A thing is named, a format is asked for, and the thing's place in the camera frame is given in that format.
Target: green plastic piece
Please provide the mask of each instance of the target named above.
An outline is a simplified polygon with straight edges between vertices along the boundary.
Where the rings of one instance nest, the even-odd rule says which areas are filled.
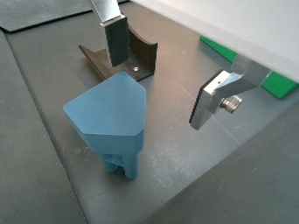
[[[217,44],[208,38],[200,36],[200,40],[204,41],[224,58],[232,62],[237,56],[237,54],[231,51],[226,47]],[[292,80],[288,80],[281,74],[272,72],[263,84],[261,87],[277,98],[283,99],[297,87],[299,84]]]

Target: gray floor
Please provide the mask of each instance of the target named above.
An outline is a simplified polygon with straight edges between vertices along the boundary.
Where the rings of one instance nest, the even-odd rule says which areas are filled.
[[[90,11],[88,0],[9,0],[0,2],[0,27],[9,32]]]
[[[188,119],[198,88],[229,63],[198,41],[198,34],[149,10],[126,3],[121,11],[137,33],[158,43],[154,76],[140,82],[146,89],[146,125],[133,181],[121,171],[105,173],[61,110],[66,101],[98,83],[77,48],[84,45],[96,51],[104,47],[93,15],[6,34],[88,223],[140,223],[299,96],[295,91],[279,101],[259,87],[241,95],[244,102],[233,115],[220,111],[193,130]]]
[[[0,222],[86,223],[0,31]]]

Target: blue plastic block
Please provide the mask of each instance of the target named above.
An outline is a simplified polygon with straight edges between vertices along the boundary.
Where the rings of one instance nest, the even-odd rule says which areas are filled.
[[[144,145],[145,89],[124,73],[116,73],[64,105],[76,131],[112,172],[117,165],[136,167]]]

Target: gray table surface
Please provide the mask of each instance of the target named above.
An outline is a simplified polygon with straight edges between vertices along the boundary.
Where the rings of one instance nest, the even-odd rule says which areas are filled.
[[[299,101],[144,222],[297,223]]]
[[[93,15],[6,35],[88,223],[140,223],[276,119],[299,95],[296,91],[279,101],[259,87],[241,95],[244,102],[233,115],[220,111],[196,131],[188,119],[198,88],[229,63],[194,32],[141,6],[126,3],[121,11],[137,33],[158,43],[154,76],[140,82],[146,90],[146,120],[133,181],[121,171],[104,171],[61,110],[98,83],[77,48],[104,47]]]
[[[0,27],[9,32],[90,11],[88,0],[0,1]]]
[[[86,223],[0,31],[0,222]]]

